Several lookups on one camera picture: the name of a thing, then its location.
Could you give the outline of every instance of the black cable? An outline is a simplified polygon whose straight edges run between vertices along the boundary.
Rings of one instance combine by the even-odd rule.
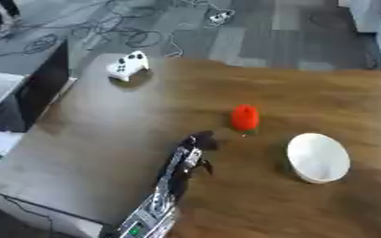
[[[47,221],[49,222],[49,238],[53,238],[54,236],[54,228],[53,228],[53,219],[50,217],[50,216],[47,216],[47,215],[43,215],[43,214],[40,214],[40,213],[36,213],[36,212],[33,212],[33,211],[30,211],[26,208],[24,208],[21,204],[19,204],[18,202],[14,201],[12,198],[10,197],[7,197],[7,196],[4,196],[3,195],[3,198],[8,201],[9,203],[15,205],[16,207],[18,207],[21,211],[25,212],[25,213],[28,213],[28,214],[32,214],[32,215],[35,215],[37,217],[40,217],[40,218],[45,218],[47,219]]]
[[[79,8],[76,8],[74,11],[71,11],[70,13],[68,13],[68,15],[62,17],[62,18],[67,18],[71,16],[73,13],[79,12],[81,10],[85,10],[89,7],[104,5],[106,10],[111,12],[114,15],[114,17],[109,18],[107,20],[102,20],[102,21],[88,20],[85,22],[69,24],[69,25],[46,26],[50,22],[62,19],[62,18],[59,18],[59,19],[49,20],[39,24],[34,24],[34,25],[18,25],[16,29],[14,29],[14,33],[11,34],[11,37],[0,38],[0,43],[3,41],[8,41],[12,39],[12,37],[15,35],[22,34],[30,30],[37,30],[37,29],[71,30],[71,35],[76,38],[85,38],[91,32],[93,32],[94,34],[101,36],[102,40],[104,40],[105,43],[109,43],[111,41],[111,38],[109,37],[110,33],[119,33],[121,36],[126,37],[125,44],[131,48],[143,48],[143,47],[156,46],[162,41],[163,39],[162,34],[156,31],[140,30],[138,28],[133,28],[133,27],[125,27],[120,29],[120,25],[124,22],[125,19],[136,19],[136,18],[145,18],[145,17],[153,16],[154,14],[157,13],[157,10],[155,7],[135,7],[134,10],[137,12],[140,12],[139,14],[123,15],[122,13],[119,13],[113,10],[114,7],[112,4],[118,1],[123,1],[123,0],[106,0],[106,1],[101,1],[98,3],[94,3],[91,5],[79,7]],[[105,25],[108,24],[108,22],[112,22],[112,21],[115,22],[115,24],[111,28],[107,28]],[[144,42],[148,38],[150,38],[151,35],[156,35],[155,40],[148,44],[144,44]],[[28,45],[26,45],[22,49],[22,51],[0,52],[0,57],[10,56],[10,55],[36,54],[36,53],[43,52],[50,49],[55,44],[57,44],[58,41],[59,41],[59,36],[57,34],[49,33],[47,35],[41,36],[31,41]]]

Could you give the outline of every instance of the white bowl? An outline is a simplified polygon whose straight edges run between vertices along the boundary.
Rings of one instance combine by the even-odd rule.
[[[345,148],[321,134],[306,133],[293,138],[287,156],[295,172],[310,183],[325,183],[344,177],[350,160]]]

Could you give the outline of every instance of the gray carpet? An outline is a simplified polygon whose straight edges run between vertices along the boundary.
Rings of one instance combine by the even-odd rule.
[[[211,27],[207,21],[217,10],[201,0],[195,1],[197,6],[180,0],[114,1],[111,9],[123,15],[143,14],[143,9],[138,7],[152,7],[151,14],[144,12],[145,17],[127,18],[121,24],[117,24],[116,15],[99,0],[17,2],[24,24],[47,24],[1,40],[0,52],[22,51],[32,40],[48,33],[58,35],[59,40],[68,36],[71,68],[77,72],[99,54],[134,50],[125,44],[128,36],[125,33],[102,34],[96,29],[80,33],[81,29],[75,37],[69,28],[53,29],[86,20],[106,21],[107,29],[158,32],[134,39],[140,41],[136,47],[153,57],[183,50],[186,58],[222,60],[249,67],[315,71],[381,68],[374,37],[356,34],[348,10],[338,7],[337,0],[211,0],[218,8],[236,10],[235,17],[219,27]],[[0,57],[0,72],[30,73],[47,55],[45,51]]]

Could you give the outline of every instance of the wooden table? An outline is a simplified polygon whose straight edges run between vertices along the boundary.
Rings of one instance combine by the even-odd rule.
[[[311,73],[166,59],[132,86],[113,83],[97,58],[74,88],[0,165],[0,193],[116,224],[150,190],[174,144],[219,132],[195,174],[170,237],[381,237],[381,72]],[[261,111],[258,135],[227,131],[228,114]],[[310,185],[288,167],[297,134],[340,140],[352,168]]]

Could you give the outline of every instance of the shoe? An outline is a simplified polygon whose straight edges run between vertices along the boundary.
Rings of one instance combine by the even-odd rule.
[[[21,22],[21,15],[15,15],[11,17],[11,19],[13,20],[13,24],[19,24]]]
[[[3,23],[0,26],[0,36],[5,37],[5,36],[9,35],[11,32],[10,30],[11,30],[11,25],[7,24],[7,23]]]

